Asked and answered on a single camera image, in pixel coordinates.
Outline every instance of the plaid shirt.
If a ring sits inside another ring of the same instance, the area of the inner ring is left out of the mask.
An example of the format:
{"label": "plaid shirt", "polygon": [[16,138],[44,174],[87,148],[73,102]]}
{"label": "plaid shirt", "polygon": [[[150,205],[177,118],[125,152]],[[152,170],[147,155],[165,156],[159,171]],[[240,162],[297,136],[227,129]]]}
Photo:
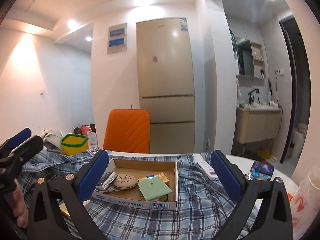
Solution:
{"label": "plaid shirt", "polygon": [[[92,208],[88,211],[100,230],[108,237],[124,239],[212,239],[236,206],[226,194],[219,180],[209,180],[204,171],[193,162],[193,155],[110,158],[148,161],[176,161],[178,164],[177,211],[144,210],[120,206],[91,198]],[[209,162],[210,154],[202,154]],[[48,171],[53,175],[65,176],[77,172],[92,158],[88,152],[73,156],[39,152],[23,166],[18,181],[29,206],[34,185]],[[256,218],[257,209],[244,226],[240,236],[246,236]],[[73,235],[79,237],[72,221],[66,223]]]}

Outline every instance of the barcode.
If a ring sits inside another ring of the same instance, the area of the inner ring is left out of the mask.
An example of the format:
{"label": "barcode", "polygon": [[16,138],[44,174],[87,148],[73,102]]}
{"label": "barcode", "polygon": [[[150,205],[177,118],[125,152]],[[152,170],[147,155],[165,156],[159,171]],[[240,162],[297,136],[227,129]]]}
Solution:
{"label": "barcode", "polygon": [[168,210],[169,204],[167,203],[149,203],[150,209],[161,209],[161,210]]}

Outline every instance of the refrigerator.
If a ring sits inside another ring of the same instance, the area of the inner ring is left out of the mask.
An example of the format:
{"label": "refrigerator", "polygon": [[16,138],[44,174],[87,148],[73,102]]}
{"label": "refrigerator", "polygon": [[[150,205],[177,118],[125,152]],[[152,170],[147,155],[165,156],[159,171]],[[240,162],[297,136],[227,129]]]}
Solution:
{"label": "refrigerator", "polygon": [[137,23],[140,109],[151,117],[151,153],[193,153],[195,95],[185,18]]}

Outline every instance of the human hand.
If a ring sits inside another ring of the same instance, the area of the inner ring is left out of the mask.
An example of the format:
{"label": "human hand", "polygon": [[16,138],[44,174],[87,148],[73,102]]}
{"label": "human hand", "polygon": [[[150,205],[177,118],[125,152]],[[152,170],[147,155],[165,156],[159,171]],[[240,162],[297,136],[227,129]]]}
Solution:
{"label": "human hand", "polygon": [[17,218],[18,227],[26,228],[28,226],[29,211],[24,202],[21,187],[17,179],[15,179],[14,182],[17,184],[17,188],[12,192],[12,197],[15,201],[15,208],[13,209],[12,213]]}

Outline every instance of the green rim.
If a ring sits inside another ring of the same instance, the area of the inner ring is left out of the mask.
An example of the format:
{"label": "green rim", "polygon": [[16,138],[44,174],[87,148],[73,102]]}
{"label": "green rim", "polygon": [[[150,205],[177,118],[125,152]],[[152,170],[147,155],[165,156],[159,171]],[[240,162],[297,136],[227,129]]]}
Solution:
{"label": "green rim", "polygon": [[[81,137],[84,139],[84,141],[82,143],[79,143],[79,144],[69,144],[69,143],[64,143],[63,141],[68,138],[69,136],[72,136],[72,137]],[[81,147],[83,146],[88,140],[88,137],[85,136],[85,135],[82,135],[82,134],[76,134],[76,133],[68,133],[65,137],[63,137],[60,141],[61,145],[63,146],[67,146],[67,147],[74,147],[74,148],[78,148],[78,147]]]}

